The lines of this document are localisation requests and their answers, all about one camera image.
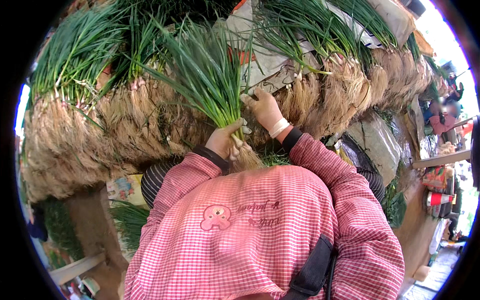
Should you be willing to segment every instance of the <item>sky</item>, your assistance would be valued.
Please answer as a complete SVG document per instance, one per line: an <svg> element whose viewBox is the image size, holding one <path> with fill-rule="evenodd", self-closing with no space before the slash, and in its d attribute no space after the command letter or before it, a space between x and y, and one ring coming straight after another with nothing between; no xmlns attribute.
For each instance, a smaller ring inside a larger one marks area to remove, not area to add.
<svg viewBox="0 0 480 300"><path fill-rule="evenodd" d="M434 60L440 65L451 60L457 69L457 75L466 71L469 65L450 27L444 22L442 15L430 1L420 1L427 10L415 21L415 25L437 54ZM465 89L460 104L463 105L463 111L469 117L472 117L478 114L479 107L475 93L475 83L470 70L456 80L457 84L460 82L463 83Z"/></svg>
<svg viewBox="0 0 480 300"><path fill-rule="evenodd" d="M27 106L29 93L30 88L26 84L24 84L22 87L22 92L20 94L20 101L18 102L17 121L15 122L15 133L18 136L22 136L22 123L24 121L25 108Z"/></svg>

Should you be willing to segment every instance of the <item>hand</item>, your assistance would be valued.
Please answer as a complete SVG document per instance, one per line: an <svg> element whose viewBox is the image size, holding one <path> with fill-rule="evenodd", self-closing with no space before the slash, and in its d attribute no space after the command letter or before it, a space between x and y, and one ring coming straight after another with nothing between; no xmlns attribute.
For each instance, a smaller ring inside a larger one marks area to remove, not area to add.
<svg viewBox="0 0 480 300"><path fill-rule="evenodd" d="M243 118L239 118L225 128L215 129L212 135L208 138L205 147L217 153L223 159L227 159L228 157L231 161L237 160L240 151L237 148L238 146L236 141L233 140L231 135L243 125L243 122ZM237 142L240 144L240 146L246 145L245 142L240 140Z"/></svg>
<svg viewBox="0 0 480 300"><path fill-rule="evenodd" d="M282 113L278 108L275 98L273 98L270 93L257 87L254 94L257 96L258 101L247 94L241 95L240 98L247 108L252 110L260 125L267 129L267 131L270 131L273 126L283 118Z"/></svg>

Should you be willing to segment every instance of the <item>embroidered logo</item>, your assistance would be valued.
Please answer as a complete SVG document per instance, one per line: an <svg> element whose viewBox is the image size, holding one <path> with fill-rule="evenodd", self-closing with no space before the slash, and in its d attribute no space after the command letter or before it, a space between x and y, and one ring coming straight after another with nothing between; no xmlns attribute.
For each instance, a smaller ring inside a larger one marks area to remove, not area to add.
<svg viewBox="0 0 480 300"><path fill-rule="evenodd" d="M200 228L209 231L213 226L218 226L221 230L230 226L230 209L223 205L211 205L204 210L204 220L200 223Z"/></svg>

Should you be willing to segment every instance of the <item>jacket sleeve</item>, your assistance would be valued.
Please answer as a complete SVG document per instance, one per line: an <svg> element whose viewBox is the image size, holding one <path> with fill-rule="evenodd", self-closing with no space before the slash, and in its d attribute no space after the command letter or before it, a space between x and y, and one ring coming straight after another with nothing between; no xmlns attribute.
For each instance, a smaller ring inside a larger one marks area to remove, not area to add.
<svg viewBox="0 0 480 300"><path fill-rule="evenodd" d="M124 299L144 299L144 294L135 278L140 270L140 265L145 249L155 235L160 222L167 211L186 194L203 182L216 178L222 174L222 170L210 159L196 153L188 153L184 160L170 169L162 183L154 201L154 207L150 210L147 223L142 227L140 246L132 258L125 275Z"/></svg>
<svg viewBox="0 0 480 300"><path fill-rule="evenodd" d="M395 299L404 275L402 249L367 180L307 133L297 138L290 158L320 177L334 201L334 299Z"/></svg>

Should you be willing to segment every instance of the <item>black sleeve cuff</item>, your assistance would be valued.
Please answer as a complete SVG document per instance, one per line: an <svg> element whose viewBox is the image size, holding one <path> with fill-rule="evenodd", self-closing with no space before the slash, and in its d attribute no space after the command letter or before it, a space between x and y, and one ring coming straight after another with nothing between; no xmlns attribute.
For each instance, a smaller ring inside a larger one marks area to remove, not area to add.
<svg viewBox="0 0 480 300"><path fill-rule="evenodd" d="M290 153L292 148L297 144L301 135L303 133L297 127L293 127L293 129L287 134L285 139L283 140L282 147L285 152Z"/></svg>
<svg viewBox="0 0 480 300"><path fill-rule="evenodd" d="M203 156L206 159L213 162L217 167L219 167L222 170L223 174L226 174L228 172L228 168L229 168L228 161L224 160L217 153L206 148L205 146L202 146L202 145L195 146L195 148L193 149L193 153Z"/></svg>

